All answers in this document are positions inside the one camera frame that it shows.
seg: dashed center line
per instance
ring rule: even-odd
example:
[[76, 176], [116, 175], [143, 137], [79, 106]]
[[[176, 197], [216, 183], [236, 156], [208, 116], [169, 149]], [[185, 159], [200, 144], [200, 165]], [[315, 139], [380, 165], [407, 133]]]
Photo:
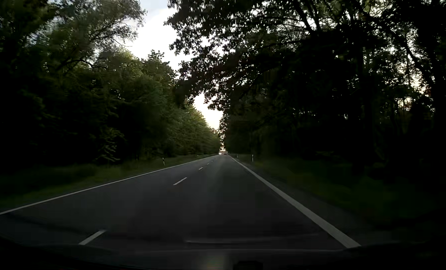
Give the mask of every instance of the dashed center line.
[[106, 232], [106, 230], [99, 230], [94, 234], [92, 234], [91, 236], [89, 236], [88, 238], [86, 238], [85, 240], [81, 241], [78, 245], [86, 245], [92, 240], [94, 240], [96, 237], [101, 236], [104, 232]]
[[173, 184], [173, 186], [175, 186], [175, 185], [178, 185], [178, 183], [180, 183], [181, 181], [183, 181], [183, 180], [185, 180], [185, 179], [187, 179], [187, 177], [184, 177], [184, 178], [183, 178], [183, 179], [181, 179], [180, 181], [178, 181], [178, 182], [174, 183], [174, 184]]

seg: solid white edge line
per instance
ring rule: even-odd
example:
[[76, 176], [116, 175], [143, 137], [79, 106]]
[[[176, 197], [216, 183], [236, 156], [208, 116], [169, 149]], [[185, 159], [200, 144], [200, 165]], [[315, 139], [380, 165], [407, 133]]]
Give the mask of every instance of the solid white edge line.
[[287, 200], [291, 205], [293, 205], [296, 209], [298, 209], [300, 212], [302, 212], [305, 216], [310, 218], [314, 223], [316, 223], [318, 226], [320, 226], [323, 230], [325, 230], [330, 236], [333, 236], [338, 242], [340, 242], [343, 246], [346, 248], [355, 248], [360, 247], [361, 245], [344, 234], [341, 230], [338, 230], [335, 226], [328, 223], [326, 220], [322, 219], [317, 214], [313, 213], [310, 209], [306, 208], [304, 205], [299, 203], [297, 200], [290, 197], [285, 192], [281, 191], [274, 185], [272, 185], [270, 182], [266, 181], [261, 177], [260, 175], [257, 175], [254, 171], [247, 168], [245, 165], [238, 162], [236, 159], [231, 157], [236, 163], [243, 166], [244, 169], [247, 169], [252, 175], [254, 175], [256, 178], [258, 178], [260, 181], [262, 181], [265, 185], [267, 185], [269, 188], [271, 188], [274, 192], [276, 192], [278, 195], [283, 197], [283, 199]]
[[178, 183], [179, 183], [179, 182], [181, 182], [181, 181], [183, 181], [183, 180], [185, 180], [185, 179], [187, 179], [187, 177], [184, 177], [184, 178], [183, 178], [183, 179], [181, 179], [180, 181], [178, 181], [178, 182], [174, 183], [174, 184], [173, 184], [173, 186], [176, 186], [176, 185], [178, 185]]
[[94, 240], [96, 237], [101, 236], [104, 232], [106, 232], [106, 230], [99, 230], [94, 234], [92, 234], [91, 236], [89, 236], [88, 238], [86, 238], [85, 240], [81, 241], [78, 245], [86, 245], [92, 240]]
[[163, 171], [163, 170], [166, 170], [166, 169], [175, 168], [175, 167], [178, 167], [178, 166], [181, 166], [181, 165], [185, 165], [185, 164], [188, 164], [188, 163], [201, 161], [203, 159], [207, 159], [207, 158], [211, 158], [211, 157], [213, 157], [213, 156], [207, 156], [207, 157], [204, 157], [204, 158], [199, 158], [199, 159], [187, 162], [187, 163], [174, 165], [174, 166], [171, 166], [171, 167], [168, 167], [168, 168], [163, 168], [163, 169], [157, 169], [157, 170], [149, 171], [149, 172], [146, 172], [146, 173], [143, 173], [143, 174], [131, 176], [131, 177], [124, 178], [124, 179], [121, 179], [121, 180], [112, 181], [112, 182], [109, 182], [109, 183], [104, 183], [104, 184], [101, 184], [101, 185], [98, 185], [98, 186], [94, 186], [94, 187], [89, 187], [89, 188], [86, 188], [86, 189], [83, 189], [83, 190], [79, 190], [79, 191], [75, 191], [75, 192], [72, 192], [72, 193], [64, 194], [64, 195], [61, 195], [61, 196], [58, 196], [58, 197], [54, 197], [54, 198], [51, 198], [51, 199], [46, 199], [46, 200], [42, 200], [42, 201], [39, 201], [39, 202], [23, 205], [23, 206], [20, 206], [20, 207], [16, 207], [16, 208], [13, 208], [13, 209], [10, 209], [10, 210], [6, 210], [6, 211], [3, 211], [3, 212], [0, 212], [0, 215], [6, 214], [6, 213], [10, 213], [10, 212], [13, 212], [13, 211], [16, 211], [16, 210], [20, 210], [20, 209], [23, 209], [23, 208], [27, 208], [27, 207], [30, 207], [30, 206], [34, 206], [34, 205], [37, 205], [37, 204], [41, 204], [41, 203], [49, 202], [49, 201], [52, 201], [52, 200], [56, 200], [56, 199], [59, 199], [59, 198], [63, 198], [63, 197], [66, 197], [66, 196], [70, 196], [70, 195], [73, 195], [73, 194], [76, 194], [76, 193], [80, 193], [80, 192], [83, 192], [83, 191], [91, 190], [91, 189], [94, 189], [94, 188], [104, 187], [104, 186], [107, 186], [107, 185], [111, 185], [111, 184], [114, 184], [114, 183], [118, 183], [118, 182], [121, 182], [121, 181], [132, 179], [132, 178], [135, 178], [135, 177], [148, 175], [148, 174], [156, 173], [156, 172]]

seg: two-lane road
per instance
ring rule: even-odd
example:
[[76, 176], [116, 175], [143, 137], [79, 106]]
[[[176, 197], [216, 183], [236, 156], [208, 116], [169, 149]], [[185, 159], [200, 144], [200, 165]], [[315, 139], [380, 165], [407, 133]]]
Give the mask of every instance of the two-lane road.
[[211, 156], [0, 215], [24, 245], [113, 250], [342, 249], [230, 156]]

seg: sky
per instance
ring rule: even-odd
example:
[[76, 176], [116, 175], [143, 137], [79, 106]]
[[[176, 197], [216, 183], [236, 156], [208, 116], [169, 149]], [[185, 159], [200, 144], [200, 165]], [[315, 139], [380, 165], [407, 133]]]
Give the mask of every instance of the sky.
[[[164, 61], [169, 61], [174, 70], [179, 69], [181, 61], [190, 60], [189, 55], [178, 55], [170, 50], [169, 45], [177, 39], [177, 33], [171, 26], [163, 26], [168, 17], [176, 11], [168, 9], [167, 0], [139, 0], [141, 8], [148, 12], [145, 16], [144, 26], [138, 28], [138, 38], [133, 42], [127, 42], [125, 46], [138, 58], [146, 58], [152, 51], [164, 52]], [[203, 95], [195, 98], [195, 108], [205, 117], [208, 125], [214, 129], [220, 126], [223, 112], [208, 109], [204, 104]]]

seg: foliage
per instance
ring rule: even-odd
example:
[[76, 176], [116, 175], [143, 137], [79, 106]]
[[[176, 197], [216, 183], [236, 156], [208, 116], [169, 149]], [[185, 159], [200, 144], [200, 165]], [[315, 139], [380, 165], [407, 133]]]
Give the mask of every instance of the foliage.
[[171, 47], [194, 55], [176, 92], [215, 97], [209, 106], [224, 112], [230, 152], [334, 150], [355, 173], [375, 162], [408, 177], [422, 161], [446, 169], [446, 1], [169, 7], [177, 10], [166, 22], [178, 33]]
[[177, 105], [163, 53], [121, 46], [145, 14], [136, 0], [0, 0], [0, 174], [219, 150], [202, 115]]

